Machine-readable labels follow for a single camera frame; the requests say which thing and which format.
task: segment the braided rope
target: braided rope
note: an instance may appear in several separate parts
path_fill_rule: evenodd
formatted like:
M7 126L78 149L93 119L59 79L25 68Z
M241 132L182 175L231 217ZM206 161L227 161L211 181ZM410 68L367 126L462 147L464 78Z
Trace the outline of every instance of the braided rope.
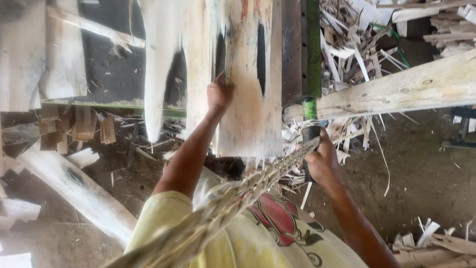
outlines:
M107 268L175 268L189 263L236 215L254 204L262 193L318 147L319 142L317 137L265 170L246 177L239 187L210 200L206 207L185 216L177 225L161 232L147 245L116 259ZM233 203L243 194L241 200Z

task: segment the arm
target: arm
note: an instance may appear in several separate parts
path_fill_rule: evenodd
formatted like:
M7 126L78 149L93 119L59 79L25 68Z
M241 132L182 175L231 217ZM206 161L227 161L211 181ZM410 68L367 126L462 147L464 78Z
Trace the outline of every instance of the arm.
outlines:
M317 151L305 160L313 179L324 189L344 234L345 242L370 267L400 267L375 228L360 212L339 171L336 149L324 128Z
M222 72L207 87L207 115L177 150L152 195L177 191L192 199L213 134L233 99L234 86L224 86L224 80Z

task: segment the person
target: person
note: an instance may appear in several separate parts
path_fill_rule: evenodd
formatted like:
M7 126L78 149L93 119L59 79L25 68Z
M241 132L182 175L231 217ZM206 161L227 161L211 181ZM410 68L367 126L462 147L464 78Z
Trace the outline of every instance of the person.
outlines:
M125 253L147 244L154 234L174 226L194 208L206 206L241 183L221 183L203 167L215 129L233 99L234 86L225 86L224 79L222 73L207 87L208 112L177 150L145 203ZM320 135L320 146L305 160L330 199L345 243L270 190L212 239L190 267L400 267L350 196L324 128Z

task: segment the black handle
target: black handle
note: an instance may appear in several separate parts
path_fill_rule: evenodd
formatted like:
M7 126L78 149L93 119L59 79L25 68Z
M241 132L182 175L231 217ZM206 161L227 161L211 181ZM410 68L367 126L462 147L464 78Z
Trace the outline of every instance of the black handle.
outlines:
M305 129L302 130L302 140L304 143L314 139L315 137L318 137L319 134L321 132L321 129L319 126L317 125L314 125L314 126L310 126L310 127L307 127ZM307 162L304 160L304 169L305 169L305 174L306 174L306 181L307 182L315 182L312 177L311 177L311 174L309 173L309 170L307 169Z

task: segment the hand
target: hand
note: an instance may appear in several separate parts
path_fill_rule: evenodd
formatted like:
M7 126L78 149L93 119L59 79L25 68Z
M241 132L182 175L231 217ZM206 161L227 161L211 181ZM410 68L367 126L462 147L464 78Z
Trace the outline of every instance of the hand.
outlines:
M225 112L233 100L235 85L225 86L225 71L207 87L208 110Z
M304 159L311 177L327 189L333 186L344 186L342 175L339 171L336 147L329 139L325 128L320 127L321 141L316 151L310 152Z

